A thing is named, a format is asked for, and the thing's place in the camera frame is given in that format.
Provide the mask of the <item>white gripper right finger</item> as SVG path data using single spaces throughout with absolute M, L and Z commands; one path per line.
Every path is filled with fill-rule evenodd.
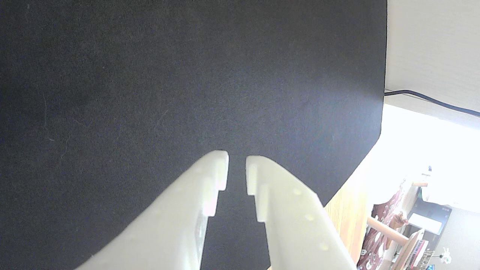
M 247 194 L 264 223 L 271 270 L 354 270 L 317 193 L 264 156 L 246 158 Z

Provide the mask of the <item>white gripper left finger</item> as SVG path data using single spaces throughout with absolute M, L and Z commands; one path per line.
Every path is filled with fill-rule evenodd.
M 194 162 L 79 270 L 198 270 L 206 227 L 227 186 L 228 152 Z

